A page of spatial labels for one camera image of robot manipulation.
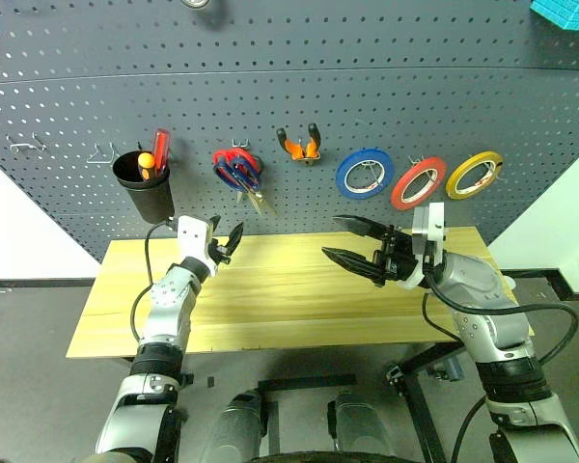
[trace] blue tape roll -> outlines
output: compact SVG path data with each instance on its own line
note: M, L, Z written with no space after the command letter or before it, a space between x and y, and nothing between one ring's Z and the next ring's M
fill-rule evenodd
M365 162L374 162L379 164L376 166L378 171L381 173L377 174L377 181L373 179L373 183L364 188L356 188L347 184L347 175L354 168L366 166L363 164ZM388 185L393 180L393 175L395 174L395 167L393 166L393 161L390 156L382 151L376 149L367 149L356 151L350 156L348 156L339 165L337 169L337 176L335 182L337 183L337 188L339 192L352 200L365 200L373 195L376 195Z

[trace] robotic arm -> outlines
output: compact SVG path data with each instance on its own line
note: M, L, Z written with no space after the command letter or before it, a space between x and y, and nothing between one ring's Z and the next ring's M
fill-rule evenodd
M579 442L536 358L526 315L507 311L517 305L487 262L444 251L442 203L416 208L411 236L360 217L334 220L350 232L382 241L372 261L350 251L322 248L340 266L377 286L396 280L408 289L431 287L438 297L464 309L451 312L476 363L491 419L498 425L490 436L496 463L579 463Z
M182 262L152 286L151 312L139 341L129 376L118 390L86 463L171 463L178 460L184 416L176 408L185 384L180 372L190 333L190 315L207 277L220 262L229 263L242 236L242 224L219 246L212 232L219 217L204 221L189 216L178 220Z

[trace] yellow tape roll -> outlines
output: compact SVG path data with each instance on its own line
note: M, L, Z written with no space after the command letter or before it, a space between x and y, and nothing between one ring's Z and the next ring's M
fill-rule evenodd
M480 152L475 156L470 157L467 161L461 164L451 174L446 182L446 193L453 200L464 200L470 196L474 196L484 188L489 186L493 180L500 174L502 170L503 159L500 154L495 151ZM458 185L463 176L470 172L475 167L484 164L488 172L482 176L480 180L467 188L459 189Z

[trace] tape roll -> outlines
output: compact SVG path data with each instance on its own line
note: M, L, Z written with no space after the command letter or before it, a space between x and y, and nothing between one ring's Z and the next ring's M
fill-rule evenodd
M367 169L373 182L366 186L352 186L348 183L349 174L358 168ZM393 180L395 167L390 156L375 149L356 151L348 156L337 169L336 183L339 192L352 200L365 200L376 195Z
M422 174L428 175L427 183L418 193L406 198L405 192L407 187ZM403 174L395 185L395 188L393 188L390 202L398 210L410 209L428 198L431 193L440 186L445 175L446 163L437 156L429 157L414 165L414 167Z
M453 200L464 200L465 198L476 195L493 183L493 180L495 180L502 170L503 162L502 156L495 151L484 151L470 157L451 174L446 182L446 193ZM472 186L459 189L458 186L463 177L472 169L482 164L487 168L487 173Z

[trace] white wall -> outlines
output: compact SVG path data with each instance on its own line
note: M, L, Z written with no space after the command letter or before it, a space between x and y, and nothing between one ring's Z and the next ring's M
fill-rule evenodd
M579 159L489 246L501 268L560 269L579 292Z
M91 278L98 267L0 171L0 280Z

